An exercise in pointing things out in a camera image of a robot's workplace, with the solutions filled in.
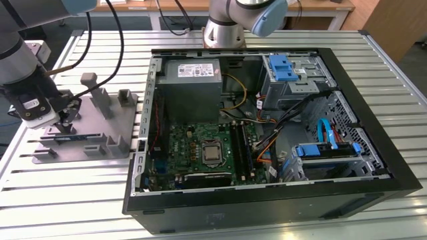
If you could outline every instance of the table surface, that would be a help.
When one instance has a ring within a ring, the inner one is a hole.
[[[163,11],[179,11],[175,0],[159,0]],[[179,0],[181,4],[187,11],[209,11],[210,0]],[[351,0],[343,0],[342,3],[331,2],[330,0],[301,0],[303,11],[353,11],[355,5]],[[127,4],[114,5],[118,11],[158,11],[157,1],[132,1],[128,0]],[[299,10],[299,4],[294,3],[289,6],[290,11]],[[95,11],[110,11],[108,6],[98,7]]]
[[[106,85],[110,93],[131,89],[145,96],[151,49],[202,48],[202,32],[177,37],[167,31],[127,31],[123,67]],[[88,35],[70,39],[56,68],[80,58]],[[250,48],[331,48],[385,127],[423,189],[373,206],[346,219],[234,228],[187,234],[181,239],[383,240],[427,239],[427,108],[426,98],[375,42],[357,31],[278,31],[267,38],[246,33]],[[60,89],[86,89],[80,75],[104,79],[120,51],[116,31],[95,31],[86,60],[55,76]],[[0,239],[136,239],[151,234],[122,214],[128,159],[34,164],[42,130],[20,127],[0,161]],[[134,139],[131,148],[136,148]]]

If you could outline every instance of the cpu socket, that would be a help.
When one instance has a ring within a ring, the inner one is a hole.
[[[202,162],[210,168],[223,163],[223,144],[218,139],[202,141]]]

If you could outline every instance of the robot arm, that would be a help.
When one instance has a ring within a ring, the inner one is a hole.
[[[279,27],[287,0],[211,0],[205,43],[211,48],[245,45],[245,28],[266,37]],[[76,16],[96,7],[96,0],[0,0],[0,93],[28,128],[55,124],[68,133],[82,100],[62,93],[44,74],[18,31]]]
[[[67,128],[63,124],[68,125],[75,106],[70,106],[54,80],[44,76],[46,69],[18,31],[88,12],[96,3],[96,0],[0,0],[0,92],[30,128],[58,122],[59,128]]]
[[[287,0],[211,0],[203,40],[210,48],[241,48],[245,29],[267,37],[281,26]]]

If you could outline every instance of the blue latch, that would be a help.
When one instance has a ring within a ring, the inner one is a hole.
[[[353,148],[354,148],[354,150],[355,150],[355,153],[357,153],[358,155],[361,155],[361,153],[362,153],[362,147],[361,147],[359,143],[354,142],[354,143],[353,143]]]
[[[299,157],[321,156],[321,151],[317,144],[299,145],[295,149]]]
[[[299,76],[293,71],[293,63],[286,55],[271,55],[270,66],[278,82],[295,82]]]
[[[303,149],[302,149],[299,146],[295,147],[295,150],[297,150],[297,155],[298,155],[299,157],[305,156]]]
[[[301,145],[302,150],[305,152],[305,156],[313,157],[313,156],[321,156],[321,151],[317,144],[313,145]]]

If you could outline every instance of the motherboard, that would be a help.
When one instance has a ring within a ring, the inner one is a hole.
[[[169,139],[169,158],[155,161],[163,191],[267,182],[266,170],[253,160],[253,123],[171,125]]]

